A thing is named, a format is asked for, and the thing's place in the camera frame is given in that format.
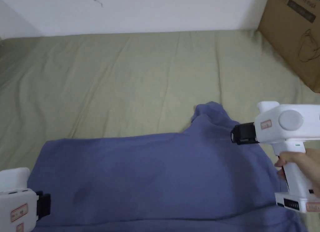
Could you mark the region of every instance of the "blue cloth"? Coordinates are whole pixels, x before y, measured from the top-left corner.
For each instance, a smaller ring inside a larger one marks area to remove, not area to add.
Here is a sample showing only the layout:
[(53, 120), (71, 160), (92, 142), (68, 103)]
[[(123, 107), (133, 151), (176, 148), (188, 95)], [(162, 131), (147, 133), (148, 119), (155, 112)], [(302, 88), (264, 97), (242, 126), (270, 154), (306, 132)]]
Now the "blue cloth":
[(52, 195), (35, 231), (306, 231), (275, 205), (286, 185), (264, 151), (231, 143), (236, 124), (210, 102), (183, 133), (48, 141), (28, 181)]

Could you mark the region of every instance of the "mattress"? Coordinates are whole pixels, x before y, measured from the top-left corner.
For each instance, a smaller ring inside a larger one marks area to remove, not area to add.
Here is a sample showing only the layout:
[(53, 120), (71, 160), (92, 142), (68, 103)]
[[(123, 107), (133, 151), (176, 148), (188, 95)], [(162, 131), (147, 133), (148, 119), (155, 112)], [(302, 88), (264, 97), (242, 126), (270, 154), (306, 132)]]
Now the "mattress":
[[(252, 122), (262, 100), (320, 104), (320, 95), (255, 31), (4, 40), (0, 170), (32, 169), (47, 140), (183, 131), (194, 107), (209, 101)], [(304, 219), (310, 231), (320, 228), (318, 214)]]

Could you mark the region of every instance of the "white wall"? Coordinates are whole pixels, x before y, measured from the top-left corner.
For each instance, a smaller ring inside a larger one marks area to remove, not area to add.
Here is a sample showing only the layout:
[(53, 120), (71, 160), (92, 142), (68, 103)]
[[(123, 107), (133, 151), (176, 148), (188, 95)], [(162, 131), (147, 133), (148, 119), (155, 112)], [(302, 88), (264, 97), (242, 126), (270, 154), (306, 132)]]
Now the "white wall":
[[(255, 29), (267, 0), (3, 0), (0, 36)], [(29, 24), (36, 31), (26, 28)], [(3, 28), (15, 28), (12, 32)]]

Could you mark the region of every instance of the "red label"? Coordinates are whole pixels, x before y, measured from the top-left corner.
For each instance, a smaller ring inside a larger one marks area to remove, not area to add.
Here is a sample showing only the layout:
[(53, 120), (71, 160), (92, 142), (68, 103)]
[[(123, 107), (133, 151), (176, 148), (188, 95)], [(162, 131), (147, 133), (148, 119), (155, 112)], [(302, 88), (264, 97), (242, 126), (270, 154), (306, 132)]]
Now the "red label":
[(272, 127), (272, 122), (271, 120), (267, 120), (261, 123), (261, 129), (267, 129)]
[(23, 223), (22, 223), (22, 224), (17, 225), (17, 230), (16, 230), (16, 232), (23, 232), (23, 231), (24, 231)]
[(16, 221), (17, 219), (23, 217), (24, 215), (28, 214), (28, 204), (24, 204), (19, 208), (11, 211), (11, 222)]
[(306, 208), (308, 212), (320, 212), (320, 202), (307, 202)]

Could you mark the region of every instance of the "cardboard box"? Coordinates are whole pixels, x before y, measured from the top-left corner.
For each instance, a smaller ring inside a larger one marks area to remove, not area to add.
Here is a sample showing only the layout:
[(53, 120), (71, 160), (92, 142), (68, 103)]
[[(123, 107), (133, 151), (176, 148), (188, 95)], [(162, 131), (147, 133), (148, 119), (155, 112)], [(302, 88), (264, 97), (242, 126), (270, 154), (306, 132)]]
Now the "cardboard box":
[(268, 0), (258, 29), (301, 80), (320, 93), (320, 0)]

